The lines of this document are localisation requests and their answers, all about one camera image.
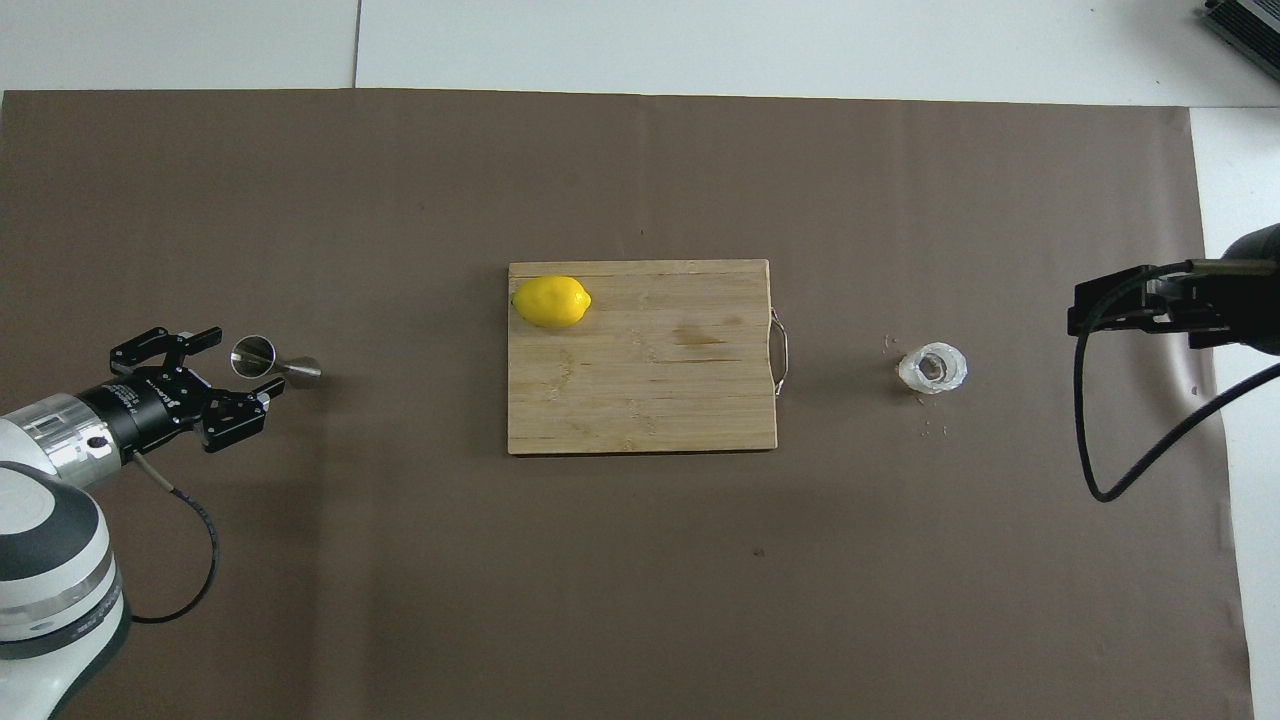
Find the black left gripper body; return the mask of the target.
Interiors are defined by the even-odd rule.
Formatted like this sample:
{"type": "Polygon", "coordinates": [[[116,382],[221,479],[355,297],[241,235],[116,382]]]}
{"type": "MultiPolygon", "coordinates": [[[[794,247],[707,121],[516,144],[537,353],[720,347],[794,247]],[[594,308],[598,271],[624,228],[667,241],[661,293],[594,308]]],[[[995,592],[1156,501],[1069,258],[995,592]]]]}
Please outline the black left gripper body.
{"type": "Polygon", "coordinates": [[[156,450],[195,429],[214,388],[186,368],[115,368],[113,377],[79,392],[105,424],[122,462],[156,450]]]}

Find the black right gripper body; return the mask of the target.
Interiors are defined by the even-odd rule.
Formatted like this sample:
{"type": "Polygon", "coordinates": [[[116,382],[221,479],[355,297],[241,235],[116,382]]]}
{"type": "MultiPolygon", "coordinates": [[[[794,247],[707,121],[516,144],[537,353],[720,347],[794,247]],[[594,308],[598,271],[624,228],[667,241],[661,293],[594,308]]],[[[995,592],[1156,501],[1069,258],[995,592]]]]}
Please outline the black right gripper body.
{"type": "Polygon", "coordinates": [[[1238,345],[1280,356],[1280,225],[1244,234],[1219,260],[1193,261],[1155,288],[1165,318],[1155,333],[1230,325],[1238,345]]]}

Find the steel double jigger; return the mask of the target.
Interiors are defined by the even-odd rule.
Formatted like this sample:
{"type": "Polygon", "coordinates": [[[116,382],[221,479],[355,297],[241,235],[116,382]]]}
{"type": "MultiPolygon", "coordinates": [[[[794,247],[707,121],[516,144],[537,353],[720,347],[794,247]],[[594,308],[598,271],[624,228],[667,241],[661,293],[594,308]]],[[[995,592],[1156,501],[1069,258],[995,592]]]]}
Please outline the steel double jigger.
{"type": "Polygon", "coordinates": [[[232,372],[246,380],[279,375],[296,387],[310,387],[324,378],[315,357],[283,357],[276,346],[260,334],[248,334],[237,341],[229,360],[232,372]]]}

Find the small clear glass cup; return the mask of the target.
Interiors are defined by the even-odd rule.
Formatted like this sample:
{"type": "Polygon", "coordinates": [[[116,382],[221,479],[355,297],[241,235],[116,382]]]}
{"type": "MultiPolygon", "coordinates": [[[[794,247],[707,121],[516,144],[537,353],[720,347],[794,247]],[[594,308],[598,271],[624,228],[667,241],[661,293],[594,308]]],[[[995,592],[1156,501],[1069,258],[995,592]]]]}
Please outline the small clear glass cup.
{"type": "Polygon", "coordinates": [[[966,356],[955,346],[932,342],[900,357],[896,373],[918,395],[942,395],[960,388],[969,377],[966,356]]]}

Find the grey ribbed device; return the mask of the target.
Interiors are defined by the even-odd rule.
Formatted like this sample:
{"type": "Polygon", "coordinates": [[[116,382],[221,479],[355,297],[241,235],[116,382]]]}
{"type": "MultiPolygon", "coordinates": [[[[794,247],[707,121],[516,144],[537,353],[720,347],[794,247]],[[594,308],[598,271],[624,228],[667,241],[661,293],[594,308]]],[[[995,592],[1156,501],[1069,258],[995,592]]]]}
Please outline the grey ribbed device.
{"type": "Polygon", "coordinates": [[[1211,31],[1280,79],[1280,0],[1203,0],[1202,10],[1211,31]]]}

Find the yellow lemon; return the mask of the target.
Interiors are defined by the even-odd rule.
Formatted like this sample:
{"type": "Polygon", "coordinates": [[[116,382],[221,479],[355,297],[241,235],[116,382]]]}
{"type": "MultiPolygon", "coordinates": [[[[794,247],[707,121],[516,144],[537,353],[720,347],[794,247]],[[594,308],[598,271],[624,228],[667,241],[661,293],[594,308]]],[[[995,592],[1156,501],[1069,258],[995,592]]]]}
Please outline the yellow lemon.
{"type": "Polygon", "coordinates": [[[512,293],[509,304],[532,325],[562,329],[585,318],[593,297],[575,277],[539,275],[524,282],[512,293]]]}

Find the wooden cutting board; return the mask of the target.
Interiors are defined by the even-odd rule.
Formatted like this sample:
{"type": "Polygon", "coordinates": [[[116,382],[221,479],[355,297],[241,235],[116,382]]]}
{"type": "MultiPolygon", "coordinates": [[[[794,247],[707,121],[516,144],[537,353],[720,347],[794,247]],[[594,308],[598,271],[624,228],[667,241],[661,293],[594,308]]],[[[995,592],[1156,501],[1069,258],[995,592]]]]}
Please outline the wooden cutting board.
{"type": "Polygon", "coordinates": [[[507,329],[515,456],[772,451],[785,355],[765,259],[512,263],[511,290],[570,275],[575,325],[507,329]]]}

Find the brown paper table mat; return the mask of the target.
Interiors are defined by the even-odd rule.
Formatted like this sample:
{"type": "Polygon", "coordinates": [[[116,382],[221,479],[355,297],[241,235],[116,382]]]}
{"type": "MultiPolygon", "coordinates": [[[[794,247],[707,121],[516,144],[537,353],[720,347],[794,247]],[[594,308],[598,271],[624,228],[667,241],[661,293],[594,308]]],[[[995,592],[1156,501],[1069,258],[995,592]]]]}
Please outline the brown paper table mat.
{"type": "Polygon", "coordinates": [[[1073,433],[1073,287],[1201,229],[1180,108],[9,91],[0,413],[156,325],[326,374],[154,455],[221,570],[60,720],[1251,720],[1220,423],[1112,503],[1073,433]],[[509,456],[508,265],[695,258],[778,447],[509,456]]]}

